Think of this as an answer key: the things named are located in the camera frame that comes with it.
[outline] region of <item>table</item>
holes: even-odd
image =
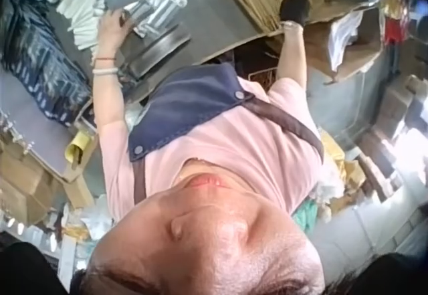
[[[136,0],[107,0],[107,4],[110,8],[119,8],[133,1]],[[146,98],[159,82],[179,68],[200,64],[261,37],[261,31],[236,0],[189,0],[180,20],[188,27],[192,40],[144,79],[126,98],[128,102]],[[130,37],[138,41],[138,36]]]

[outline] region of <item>wrist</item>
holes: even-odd
[[[114,60],[95,60],[94,69],[110,69],[115,68]]]
[[[298,33],[303,33],[303,26],[295,21],[281,21],[282,31],[285,33],[287,31],[294,31]]]
[[[97,58],[112,58],[116,57],[117,49],[113,47],[98,46]]]

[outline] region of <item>hand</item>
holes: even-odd
[[[98,29],[98,55],[114,57],[126,36],[132,31],[134,22],[128,19],[121,24],[121,18],[121,9],[109,10],[101,18]]]
[[[293,21],[304,27],[309,10],[309,0],[283,0],[280,7],[280,19],[282,22]]]

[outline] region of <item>nose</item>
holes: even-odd
[[[179,243],[238,251],[247,241],[248,224],[233,213],[206,206],[172,220],[171,231]]]

